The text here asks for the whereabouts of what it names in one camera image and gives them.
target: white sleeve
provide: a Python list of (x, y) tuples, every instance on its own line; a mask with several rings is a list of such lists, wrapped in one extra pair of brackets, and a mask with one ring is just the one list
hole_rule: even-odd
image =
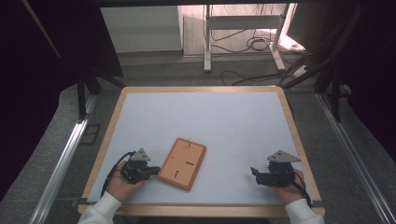
[(95, 205), (89, 206), (84, 211), (78, 223), (113, 223), (114, 214), (120, 206), (121, 202), (106, 191)]
[(314, 213), (306, 203), (306, 199), (289, 203), (285, 209), (291, 224), (324, 224), (323, 216)]

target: metal rail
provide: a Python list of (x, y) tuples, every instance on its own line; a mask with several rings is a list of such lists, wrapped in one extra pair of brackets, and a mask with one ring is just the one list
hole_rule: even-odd
[(365, 167), (361, 157), (359, 156), (358, 151), (354, 147), (353, 143), (349, 139), (347, 132), (344, 130), (342, 123), (337, 122), (335, 117), (332, 115), (332, 111), (330, 110), (330, 104), (326, 98), (324, 93), (317, 93), (318, 101), (325, 112), (332, 128), (335, 131), (338, 139), (343, 146), (344, 151), (346, 152), (350, 162), (352, 163), (355, 172), (357, 173), (363, 187), (365, 188), (367, 194), (369, 195), (375, 210), (379, 214), (383, 223), (395, 224), (396, 219), (395, 216), (390, 211), (388, 202), (386, 201), (384, 195), (381, 192), (381, 189), (374, 182), (372, 177), (370, 176), (367, 168)]
[(38, 201), (37, 206), (35, 207), (35, 211), (33, 212), (29, 223), (44, 223), (47, 218), (47, 215), (52, 207), (53, 201), (58, 193), (59, 188), (64, 181), (64, 176), (69, 168), (70, 162), (73, 159), (74, 153), (78, 147), (79, 140), (83, 135), (87, 123), (90, 119), (91, 112), (93, 106), (96, 103), (97, 97), (92, 95), (88, 100), (87, 107), (87, 116), (82, 122), (78, 122), (70, 135), (69, 140), (64, 148), (64, 152), (61, 155), (61, 158), (56, 165), (52, 176), (49, 179), (49, 182), (44, 189), (43, 194), (41, 195), (40, 201)]

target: power strip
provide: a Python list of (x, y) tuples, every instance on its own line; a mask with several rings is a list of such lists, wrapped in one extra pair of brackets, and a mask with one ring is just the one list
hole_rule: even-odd
[(311, 68), (308, 67), (307, 65), (303, 65), (303, 66), (301, 66), (301, 68), (299, 68), (297, 71), (295, 71), (295, 73), (293, 74), (293, 77), (294, 78), (300, 77), (301, 75), (303, 75), (309, 69), (311, 69)]

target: metal bracket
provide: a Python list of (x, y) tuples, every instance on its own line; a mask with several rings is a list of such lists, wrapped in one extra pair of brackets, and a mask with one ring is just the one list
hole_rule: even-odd
[(274, 153), (273, 155), (267, 157), (268, 161), (274, 161), (274, 162), (295, 162), (295, 161), (301, 161), (301, 159), (290, 155), (287, 152), (284, 152), (282, 150), (279, 150), (278, 152)]
[(145, 150), (141, 147), (132, 157), (131, 161), (150, 161), (151, 158), (145, 152)]

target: gray floor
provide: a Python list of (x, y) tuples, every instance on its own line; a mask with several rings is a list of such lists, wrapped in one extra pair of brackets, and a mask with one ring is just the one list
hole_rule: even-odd
[[(124, 55), (120, 58), (120, 62), (125, 77), (120, 80), (129, 86), (222, 86), (221, 74), (225, 70), (232, 70), (246, 77), (276, 72), (271, 57), (265, 54), (215, 57), (213, 61), (213, 71), (205, 73), (200, 58), (149, 55), (136, 59)], [(241, 77), (230, 73), (223, 74), (223, 79), (227, 85), (230, 85), (240, 80)], [(70, 164), (46, 223), (77, 223), (78, 221), (76, 201), (84, 190), (95, 155), (120, 94), (120, 90), (113, 85), (103, 80), (100, 81), (103, 90), (98, 95), (89, 123), (90, 128), (100, 127), (97, 138), (92, 138), (94, 135), (86, 135), (82, 138), (82, 144), (78, 147)], [(326, 207), (326, 223), (382, 223), (320, 107), (318, 98), (312, 92), (314, 81), (315, 77), (308, 79), (292, 91), (286, 91), (286, 95)], [(264, 82), (246, 81), (241, 85), (272, 85), (277, 82), (278, 79)], [(395, 162), (356, 118), (347, 105), (347, 98), (343, 98), (340, 103), (340, 115), (342, 124), (353, 140), (370, 175), (385, 195), (391, 210), (395, 211)], [(77, 119), (77, 89), (73, 86), (61, 94), (60, 106), (34, 155), (0, 203), (1, 223), (27, 223), (29, 221)], [(135, 221), (136, 217), (115, 217), (116, 223), (135, 223)], [(188, 220), (183, 223), (194, 223), (193, 221)], [(270, 221), (271, 223), (288, 223), (287, 218), (274, 218)], [(157, 218), (145, 223), (175, 223), (175, 221)]]

